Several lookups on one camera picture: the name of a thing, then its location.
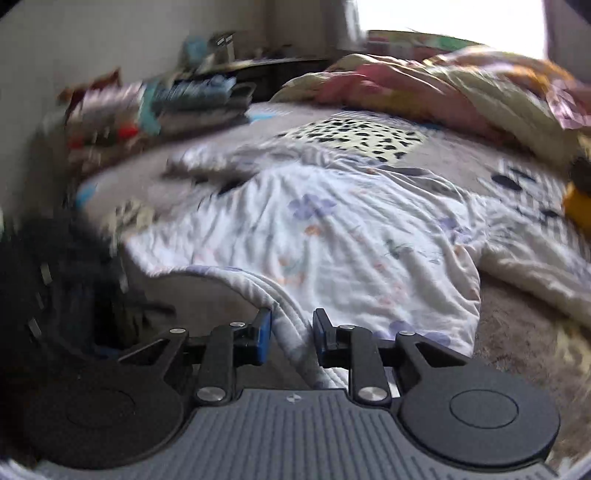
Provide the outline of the white floral garment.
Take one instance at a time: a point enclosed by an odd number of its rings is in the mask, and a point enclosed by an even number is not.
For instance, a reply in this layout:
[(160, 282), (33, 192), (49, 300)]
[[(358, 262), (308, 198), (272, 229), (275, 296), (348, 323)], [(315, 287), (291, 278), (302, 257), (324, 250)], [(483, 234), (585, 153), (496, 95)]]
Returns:
[(531, 215), (421, 168), (281, 140), (197, 148), (169, 162), (200, 179), (195, 196), (129, 238), (140, 270), (221, 281), (273, 309), (273, 333), (311, 385), (342, 388), (311, 350), (311, 316), (393, 338), (426, 335), (464, 355), (487, 272), (590, 320), (590, 263)]

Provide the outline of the folded clothes pile left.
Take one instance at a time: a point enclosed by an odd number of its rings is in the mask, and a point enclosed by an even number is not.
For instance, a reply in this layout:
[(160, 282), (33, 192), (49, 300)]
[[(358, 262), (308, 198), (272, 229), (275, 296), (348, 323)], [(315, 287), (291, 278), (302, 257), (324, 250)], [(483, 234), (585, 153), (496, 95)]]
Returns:
[(124, 85), (118, 69), (63, 90), (69, 167), (85, 177), (169, 138), (245, 118), (256, 85), (215, 75), (198, 81)]

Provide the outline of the Mickey Mouse bed blanket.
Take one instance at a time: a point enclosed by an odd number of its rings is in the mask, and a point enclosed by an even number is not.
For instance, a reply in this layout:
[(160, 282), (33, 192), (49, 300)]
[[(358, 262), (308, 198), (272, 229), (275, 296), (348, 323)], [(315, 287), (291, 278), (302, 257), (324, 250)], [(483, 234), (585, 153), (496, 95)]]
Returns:
[(378, 114), (259, 104), (242, 125), (162, 145), (75, 201), (132, 286), (205, 330), (273, 309), (278, 382), (342, 388), (311, 315), (414, 330), (549, 391), (550, 460), (590, 452), (590, 245), (536, 161)]

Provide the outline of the mustard folded garment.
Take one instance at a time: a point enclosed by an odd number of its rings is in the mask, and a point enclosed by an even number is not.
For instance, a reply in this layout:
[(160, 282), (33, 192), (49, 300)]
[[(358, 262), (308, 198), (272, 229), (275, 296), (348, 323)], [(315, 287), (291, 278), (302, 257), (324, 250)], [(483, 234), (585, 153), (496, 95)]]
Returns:
[(591, 199), (580, 191), (573, 182), (567, 184), (562, 207), (565, 217), (579, 229), (589, 232), (591, 228)]

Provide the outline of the cluttered side desk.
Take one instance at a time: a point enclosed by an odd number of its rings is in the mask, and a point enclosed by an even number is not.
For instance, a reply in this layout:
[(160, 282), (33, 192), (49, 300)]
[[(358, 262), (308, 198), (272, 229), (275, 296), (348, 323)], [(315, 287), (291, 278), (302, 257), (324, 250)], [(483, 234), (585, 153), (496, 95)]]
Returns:
[(256, 49), (252, 58), (235, 57), (235, 31), (215, 33), (207, 41), (208, 53), (198, 66), (187, 66), (176, 75), (175, 83), (204, 81), (214, 76), (235, 78), (236, 83), (256, 85), (254, 102), (266, 102), (288, 80), (307, 73), (317, 73), (329, 66), (329, 58), (318, 56), (288, 56), (290, 45), (266, 52)]

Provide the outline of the floral pink yellow quilt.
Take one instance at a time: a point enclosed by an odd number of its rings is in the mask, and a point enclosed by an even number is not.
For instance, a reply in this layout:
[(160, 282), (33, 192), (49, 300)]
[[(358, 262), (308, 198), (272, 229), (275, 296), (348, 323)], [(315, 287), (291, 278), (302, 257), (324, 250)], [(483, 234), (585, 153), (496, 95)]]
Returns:
[(349, 54), (298, 76), (273, 95), (442, 125), (517, 144), (566, 169), (590, 151), (590, 87), (558, 65), (485, 46), (423, 61)]

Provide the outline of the colourful foam play mat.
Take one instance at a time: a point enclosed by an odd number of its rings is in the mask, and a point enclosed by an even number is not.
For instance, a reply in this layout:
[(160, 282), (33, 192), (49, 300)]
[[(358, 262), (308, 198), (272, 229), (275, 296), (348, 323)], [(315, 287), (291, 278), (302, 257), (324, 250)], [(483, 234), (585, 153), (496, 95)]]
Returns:
[(366, 42), (372, 55), (418, 61), (471, 46), (476, 43), (446, 35), (394, 30), (369, 30)]

